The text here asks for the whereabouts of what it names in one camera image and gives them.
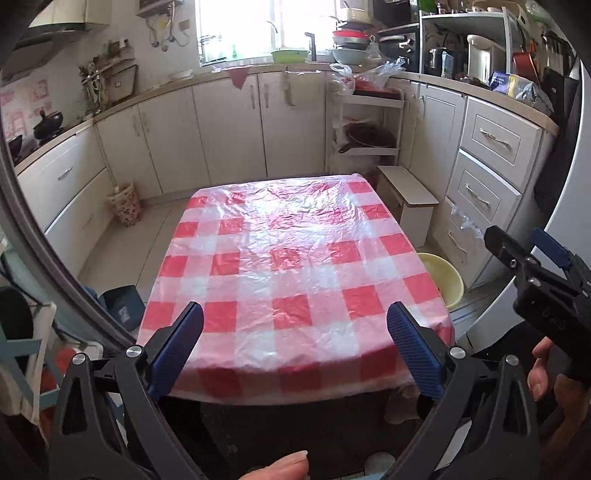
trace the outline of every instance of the green bowl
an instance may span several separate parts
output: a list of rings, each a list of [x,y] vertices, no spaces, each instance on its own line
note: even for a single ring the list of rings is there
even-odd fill
[[[308,50],[275,50],[271,55],[275,63],[304,63],[308,53]]]

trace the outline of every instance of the black clay pot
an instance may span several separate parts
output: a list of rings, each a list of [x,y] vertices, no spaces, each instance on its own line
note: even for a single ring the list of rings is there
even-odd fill
[[[52,133],[57,132],[61,127],[61,123],[64,121],[64,116],[61,112],[53,112],[46,115],[45,110],[41,110],[39,115],[41,115],[41,121],[33,127],[33,135],[38,140],[43,140]]]

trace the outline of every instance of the yellow bowl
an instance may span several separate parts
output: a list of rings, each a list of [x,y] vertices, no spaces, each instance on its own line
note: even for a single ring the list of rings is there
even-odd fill
[[[418,257],[439,289],[446,308],[452,311],[464,296],[462,276],[451,263],[437,255],[419,253]]]

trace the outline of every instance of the sink faucet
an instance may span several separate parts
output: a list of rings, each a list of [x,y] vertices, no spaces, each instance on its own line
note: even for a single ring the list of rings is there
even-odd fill
[[[304,34],[306,37],[310,37],[310,51],[312,52],[312,61],[317,61],[316,56],[316,35],[310,32]]]

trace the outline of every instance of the plastic bag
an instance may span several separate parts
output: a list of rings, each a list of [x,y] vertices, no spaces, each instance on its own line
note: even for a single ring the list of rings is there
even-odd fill
[[[355,75],[355,80],[358,82],[369,82],[374,88],[383,89],[386,86],[388,79],[396,72],[404,70],[404,58],[398,58],[394,61],[387,61],[383,65],[367,72],[358,73]]]
[[[332,78],[335,83],[339,84],[339,93],[343,95],[353,95],[353,92],[355,91],[355,77],[351,67],[340,63],[331,63],[330,69],[335,72],[332,74]]]

